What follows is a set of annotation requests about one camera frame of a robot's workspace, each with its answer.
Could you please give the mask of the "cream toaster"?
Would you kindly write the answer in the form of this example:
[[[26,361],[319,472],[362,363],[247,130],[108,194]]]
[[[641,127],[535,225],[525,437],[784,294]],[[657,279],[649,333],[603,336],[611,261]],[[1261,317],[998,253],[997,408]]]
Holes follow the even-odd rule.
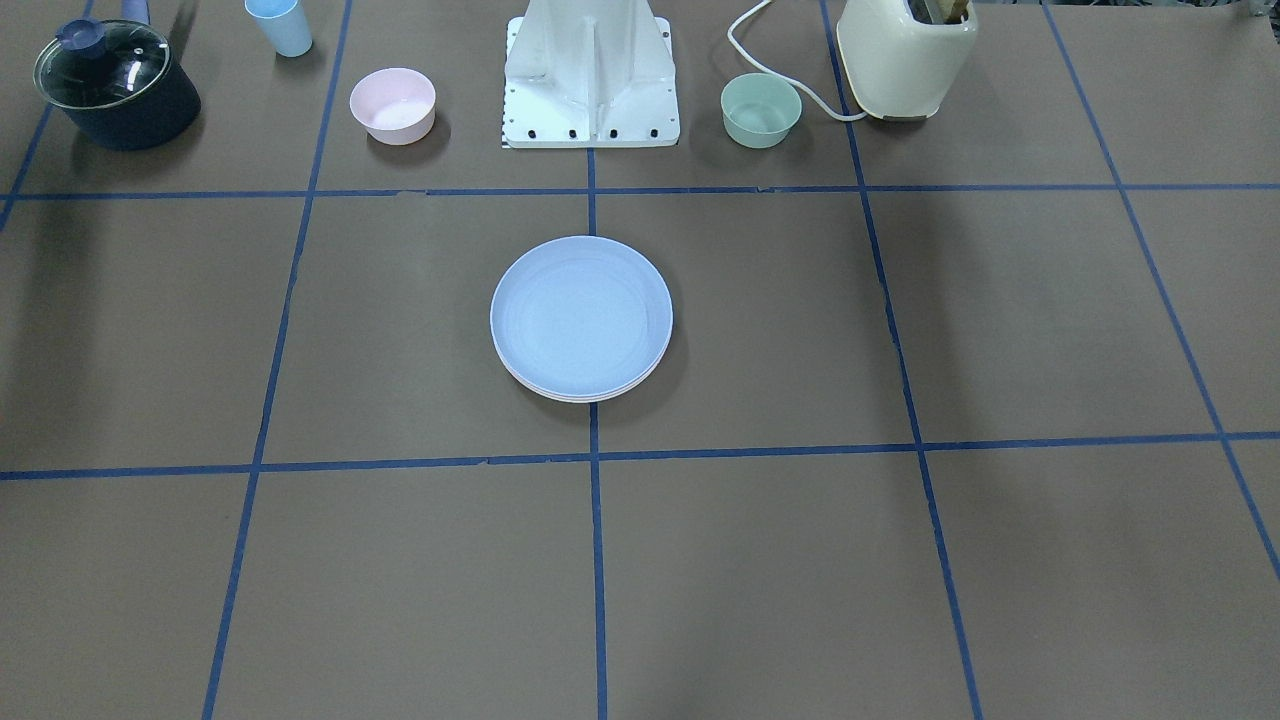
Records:
[[[979,29],[972,1],[845,3],[836,40],[855,102],[877,120],[932,118]]]

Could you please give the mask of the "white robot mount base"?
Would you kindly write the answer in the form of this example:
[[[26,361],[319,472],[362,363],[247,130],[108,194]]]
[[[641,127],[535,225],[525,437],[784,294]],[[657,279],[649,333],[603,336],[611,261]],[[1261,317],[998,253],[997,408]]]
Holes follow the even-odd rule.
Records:
[[[504,40],[504,147],[678,142],[672,28],[648,1],[530,1]]]

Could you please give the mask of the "green bowl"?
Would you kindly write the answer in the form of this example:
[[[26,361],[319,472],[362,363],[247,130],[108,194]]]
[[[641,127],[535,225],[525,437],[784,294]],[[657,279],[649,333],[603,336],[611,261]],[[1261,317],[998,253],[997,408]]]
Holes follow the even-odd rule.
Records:
[[[772,149],[799,123],[803,101],[794,86],[773,74],[748,73],[719,95],[724,132],[745,149]]]

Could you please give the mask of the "pink bowl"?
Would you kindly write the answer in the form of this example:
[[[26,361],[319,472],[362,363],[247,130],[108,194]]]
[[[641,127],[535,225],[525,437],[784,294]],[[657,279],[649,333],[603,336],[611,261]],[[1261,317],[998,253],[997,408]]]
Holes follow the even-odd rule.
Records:
[[[434,128],[436,88],[415,69],[384,68],[356,83],[348,106],[375,141],[404,146],[425,138]]]

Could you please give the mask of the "blue plate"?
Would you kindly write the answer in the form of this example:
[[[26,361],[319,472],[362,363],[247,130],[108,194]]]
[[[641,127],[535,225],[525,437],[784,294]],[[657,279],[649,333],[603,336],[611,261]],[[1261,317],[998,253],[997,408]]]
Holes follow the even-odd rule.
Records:
[[[568,236],[530,249],[506,270],[490,332],[494,347],[669,345],[675,306],[662,274],[636,250]]]

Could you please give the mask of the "dark blue pot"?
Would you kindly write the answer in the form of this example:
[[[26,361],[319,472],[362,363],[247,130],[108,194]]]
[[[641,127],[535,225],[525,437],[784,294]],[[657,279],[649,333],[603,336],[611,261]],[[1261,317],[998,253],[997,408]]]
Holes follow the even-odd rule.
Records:
[[[146,1],[122,14],[68,20],[33,63],[32,79],[100,147],[140,151],[168,143],[198,118],[202,101]]]

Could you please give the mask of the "light blue cup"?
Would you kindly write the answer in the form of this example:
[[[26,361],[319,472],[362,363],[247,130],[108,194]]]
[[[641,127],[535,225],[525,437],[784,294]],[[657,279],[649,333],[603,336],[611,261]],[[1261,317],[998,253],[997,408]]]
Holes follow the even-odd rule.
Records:
[[[244,10],[283,58],[303,56],[314,45],[301,1],[244,1]]]

